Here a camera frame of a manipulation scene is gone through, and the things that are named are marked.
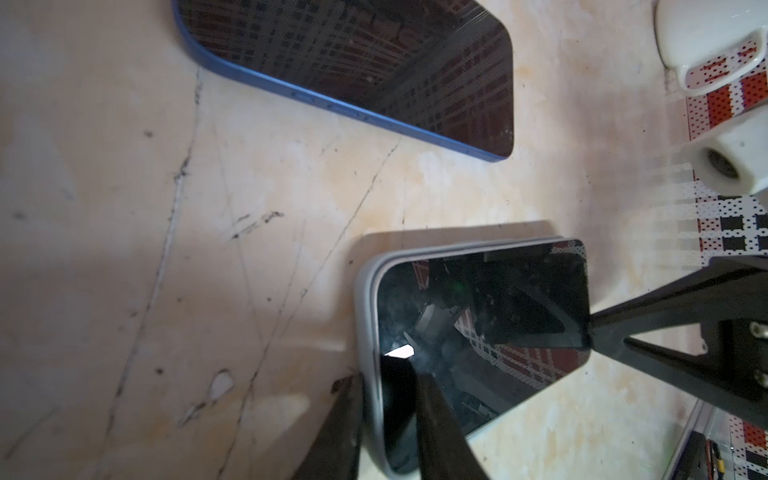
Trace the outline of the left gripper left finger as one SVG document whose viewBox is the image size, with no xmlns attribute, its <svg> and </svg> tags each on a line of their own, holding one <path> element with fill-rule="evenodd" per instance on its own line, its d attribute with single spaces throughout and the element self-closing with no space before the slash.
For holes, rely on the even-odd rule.
<svg viewBox="0 0 768 480">
<path fill-rule="evenodd" d="M 360 373 L 334 384 L 336 398 L 293 479 L 358 478 L 364 410 Z"/>
</svg>

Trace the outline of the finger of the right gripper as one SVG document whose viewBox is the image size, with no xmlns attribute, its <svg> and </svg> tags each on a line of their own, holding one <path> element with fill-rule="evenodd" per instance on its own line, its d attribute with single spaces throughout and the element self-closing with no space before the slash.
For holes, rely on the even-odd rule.
<svg viewBox="0 0 768 480">
<path fill-rule="evenodd" d="M 704 354 L 639 338 L 688 326 L 699 328 Z M 766 257 L 714 257 L 675 282 L 593 314 L 589 337 L 592 350 L 766 428 Z"/>
</svg>

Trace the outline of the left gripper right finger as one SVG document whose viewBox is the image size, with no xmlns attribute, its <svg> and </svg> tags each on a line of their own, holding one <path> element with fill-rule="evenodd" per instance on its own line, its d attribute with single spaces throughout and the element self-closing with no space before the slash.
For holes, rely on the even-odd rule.
<svg viewBox="0 0 768 480">
<path fill-rule="evenodd" d="M 415 415 L 422 479 L 488 479 L 431 375 L 416 376 Z"/>
</svg>

